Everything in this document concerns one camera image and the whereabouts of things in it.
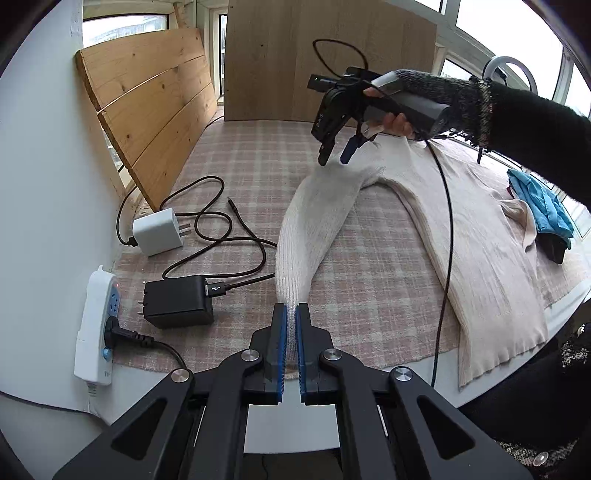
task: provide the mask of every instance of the wooden panel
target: wooden panel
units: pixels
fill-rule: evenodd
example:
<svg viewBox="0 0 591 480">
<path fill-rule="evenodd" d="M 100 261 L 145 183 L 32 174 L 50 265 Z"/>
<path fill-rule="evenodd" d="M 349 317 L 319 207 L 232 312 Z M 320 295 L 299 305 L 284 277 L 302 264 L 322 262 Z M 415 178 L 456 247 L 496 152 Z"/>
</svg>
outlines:
<svg viewBox="0 0 591 480">
<path fill-rule="evenodd" d="M 134 165 L 158 132 L 209 83 L 209 65 L 203 55 L 143 83 L 99 113 L 126 168 Z"/>
<path fill-rule="evenodd" d="M 291 108 L 300 4 L 300 0 L 230 2 L 231 21 L 239 33 L 226 36 L 224 104 L 236 106 L 227 120 L 285 118 L 284 111 Z M 235 68 L 228 70 L 229 64 Z"/>
<path fill-rule="evenodd" d="M 436 35 L 435 24 L 381 0 L 230 0 L 225 118 L 313 121 L 322 94 L 306 88 L 308 78 L 330 75 L 312 49 L 316 38 L 354 44 L 376 72 L 430 72 Z M 362 66 L 346 47 L 319 50 L 337 72 Z"/>
<path fill-rule="evenodd" d="M 177 27 L 179 28 L 187 28 L 187 23 L 184 20 L 184 4 L 181 2 L 175 2 L 173 4 L 174 7 L 174 17 L 177 21 Z"/>
<path fill-rule="evenodd" d="M 174 186 L 191 150 L 217 109 L 210 83 L 148 145 L 129 173 L 153 211 Z"/>
<path fill-rule="evenodd" d="M 76 64 L 96 110 L 140 83 L 204 55 L 198 28 L 117 38 L 76 53 Z"/>
</svg>

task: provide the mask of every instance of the gray knitted glove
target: gray knitted glove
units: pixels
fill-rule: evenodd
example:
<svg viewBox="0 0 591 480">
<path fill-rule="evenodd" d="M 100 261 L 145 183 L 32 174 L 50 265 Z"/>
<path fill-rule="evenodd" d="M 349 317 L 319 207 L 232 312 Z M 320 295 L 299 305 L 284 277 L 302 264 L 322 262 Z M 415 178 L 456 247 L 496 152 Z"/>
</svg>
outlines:
<svg viewBox="0 0 591 480">
<path fill-rule="evenodd" d="M 395 73 L 407 92 L 448 104 L 451 107 L 451 125 L 486 146 L 491 111 L 488 80 L 437 77 L 415 70 L 396 70 Z"/>
</svg>

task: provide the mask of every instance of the white knit sweater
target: white knit sweater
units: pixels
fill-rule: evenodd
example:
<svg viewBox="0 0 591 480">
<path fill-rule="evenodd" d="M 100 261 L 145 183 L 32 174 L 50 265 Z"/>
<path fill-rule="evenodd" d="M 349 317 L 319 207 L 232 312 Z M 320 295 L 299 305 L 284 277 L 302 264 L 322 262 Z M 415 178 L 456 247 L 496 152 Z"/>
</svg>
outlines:
<svg viewBox="0 0 591 480">
<path fill-rule="evenodd" d="M 473 164 L 434 148 L 454 211 L 449 304 L 460 323 L 459 384 L 465 385 L 547 340 L 535 257 L 525 251 L 535 239 L 535 226 L 527 204 L 500 200 L 480 182 Z M 338 156 L 302 181 L 281 225 L 275 281 L 278 301 L 288 307 L 287 356 L 292 363 L 295 308 L 307 300 L 312 277 L 360 188 L 378 181 L 398 194 L 441 283 L 446 282 L 449 214 L 443 183 L 426 145 L 380 135 L 377 142 L 358 149 L 349 165 L 341 165 Z M 526 227 L 525 238 L 514 237 L 506 216 Z"/>
</svg>

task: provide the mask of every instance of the blue cloth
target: blue cloth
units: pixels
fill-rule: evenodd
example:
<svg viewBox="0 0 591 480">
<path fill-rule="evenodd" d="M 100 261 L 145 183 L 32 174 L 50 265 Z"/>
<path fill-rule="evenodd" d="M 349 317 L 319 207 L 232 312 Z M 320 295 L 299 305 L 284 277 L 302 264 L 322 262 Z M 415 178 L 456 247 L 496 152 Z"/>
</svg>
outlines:
<svg viewBox="0 0 591 480">
<path fill-rule="evenodd" d="M 566 241 L 570 250 L 574 227 L 556 194 L 533 176 L 522 171 L 510 168 L 507 175 L 517 196 L 530 206 L 537 231 L 558 235 Z"/>
</svg>

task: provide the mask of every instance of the charging cable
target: charging cable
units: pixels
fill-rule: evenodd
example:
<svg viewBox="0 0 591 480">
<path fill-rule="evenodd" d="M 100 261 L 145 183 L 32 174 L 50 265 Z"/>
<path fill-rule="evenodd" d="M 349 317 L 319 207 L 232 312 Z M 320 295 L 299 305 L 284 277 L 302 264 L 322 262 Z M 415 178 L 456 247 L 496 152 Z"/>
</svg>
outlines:
<svg viewBox="0 0 591 480">
<path fill-rule="evenodd" d="M 117 317 L 111 316 L 107 318 L 105 323 L 105 347 L 113 350 L 119 341 L 132 343 L 134 345 L 140 346 L 141 348 L 165 350 L 176 360 L 180 368 L 188 370 L 187 364 L 183 360 L 183 357 L 172 346 L 167 343 L 155 340 L 153 336 L 142 335 L 141 333 L 121 328 L 119 326 L 119 319 Z"/>
</svg>

